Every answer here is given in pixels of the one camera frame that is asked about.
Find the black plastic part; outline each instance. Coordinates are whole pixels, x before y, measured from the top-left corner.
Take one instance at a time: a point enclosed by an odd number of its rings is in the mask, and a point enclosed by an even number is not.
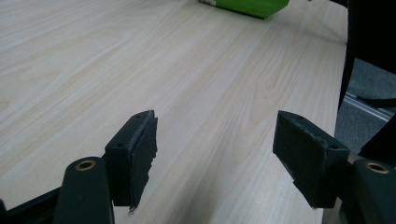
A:
[[[104,158],[114,205],[139,205],[157,152],[157,122],[154,111],[134,115],[107,144]]]
[[[359,208],[359,202],[356,198],[351,180],[354,172],[352,164],[346,161],[334,170],[337,173],[335,174],[335,191],[337,197],[343,202],[345,210],[351,215],[353,214],[353,217],[361,216],[361,209]]]
[[[335,179],[345,169],[349,150],[309,120],[279,111],[273,152],[294,185],[314,208],[332,208]]]
[[[64,174],[53,223],[114,223],[107,183],[103,159],[88,157],[72,162]]]
[[[3,200],[0,200],[0,223],[8,224],[9,216],[7,214],[6,207],[4,206]]]
[[[51,223],[60,189],[54,189],[6,212],[0,223]]]
[[[396,171],[378,161],[353,164],[353,188],[367,224],[396,223]]]
[[[396,167],[396,115],[361,148],[359,155]]]
[[[341,204],[339,216],[342,224],[366,224],[360,208],[351,209],[346,203]]]

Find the green box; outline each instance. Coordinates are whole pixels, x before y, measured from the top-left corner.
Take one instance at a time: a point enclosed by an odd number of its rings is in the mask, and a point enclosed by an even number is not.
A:
[[[289,0],[199,0],[199,2],[265,19],[287,6]]]

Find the light wood grain surface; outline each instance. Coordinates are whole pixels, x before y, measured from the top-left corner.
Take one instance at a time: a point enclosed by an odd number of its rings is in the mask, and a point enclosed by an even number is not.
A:
[[[265,21],[195,0],[0,1],[0,198],[61,186],[155,109],[150,180],[117,223],[320,223],[272,153],[276,113],[333,134],[346,42],[347,10],[324,0]]]

